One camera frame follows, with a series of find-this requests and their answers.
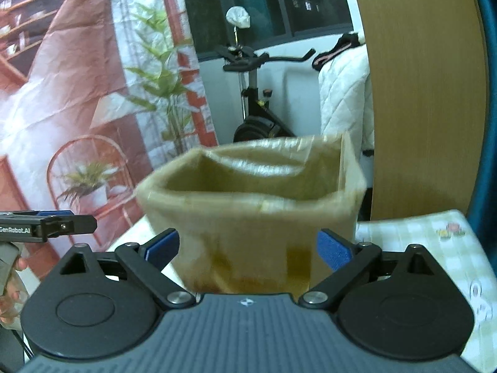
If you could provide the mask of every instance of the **green and white checkered tablecloth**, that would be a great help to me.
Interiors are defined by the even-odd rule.
[[[462,354],[483,373],[497,368],[497,278],[464,216],[455,210],[394,221],[359,223],[356,241],[384,251],[424,245],[445,269],[475,313],[475,328]]]

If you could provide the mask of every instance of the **white wall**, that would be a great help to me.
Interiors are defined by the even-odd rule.
[[[362,29],[357,0],[347,0],[354,30]],[[341,35],[290,42],[263,49],[271,56],[303,56],[314,48],[318,53],[333,49]],[[242,107],[238,75],[223,72],[223,59],[200,64],[207,101],[220,144],[233,141],[233,134],[242,123]],[[271,109],[298,136],[318,135],[321,132],[318,73],[305,63],[268,63],[259,70],[259,89],[273,90]]]

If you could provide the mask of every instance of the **gray ribbed surface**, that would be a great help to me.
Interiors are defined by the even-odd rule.
[[[286,295],[206,295],[171,311],[140,346],[106,361],[65,364],[37,357],[22,373],[474,373],[453,356],[407,364],[371,355],[349,341],[323,311]]]

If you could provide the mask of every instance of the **printed plant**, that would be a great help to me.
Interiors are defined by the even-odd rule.
[[[181,75],[171,70],[171,59],[177,50],[192,44],[186,39],[174,45],[165,10],[156,10],[138,4],[141,14],[133,14],[141,24],[135,32],[140,38],[141,46],[147,51],[152,61],[147,68],[126,67],[137,74],[140,79],[142,96],[129,95],[128,100],[146,111],[155,112],[163,121],[165,130],[161,133],[163,141],[173,141],[176,152],[184,153],[185,129],[190,123],[192,110],[180,104],[179,97],[188,90],[181,82]]]
[[[117,171],[118,168],[100,162],[78,165],[75,172],[64,175],[64,181],[69,188],[61,196],[73,205],[76,199],[89,195],[105,185]]]

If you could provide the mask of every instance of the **printed backdrop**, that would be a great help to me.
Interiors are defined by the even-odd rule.
[[[134,188],[217,145],[184,0],[0,0],[0,211],[93,214],[95,234],[27,244],[43,278],[143,217]]]

